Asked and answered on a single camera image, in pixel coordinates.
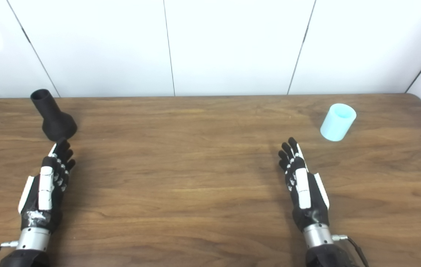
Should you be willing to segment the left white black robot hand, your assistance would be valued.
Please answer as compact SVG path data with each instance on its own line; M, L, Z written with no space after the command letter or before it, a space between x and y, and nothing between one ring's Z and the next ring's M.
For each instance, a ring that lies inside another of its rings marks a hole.
M67 139L58 140L43 158L39 174L27 178L18 204L20 229L43 228L54 233L63 219L63 195L75 167Z

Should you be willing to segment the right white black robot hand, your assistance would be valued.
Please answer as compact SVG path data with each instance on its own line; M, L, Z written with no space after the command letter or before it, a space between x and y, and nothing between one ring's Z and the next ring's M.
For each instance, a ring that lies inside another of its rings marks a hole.
M293 137L281 148L279 166L290 191L295 225L300 231L314 224L329 226L329 200L319 174L308 170L302 149Z

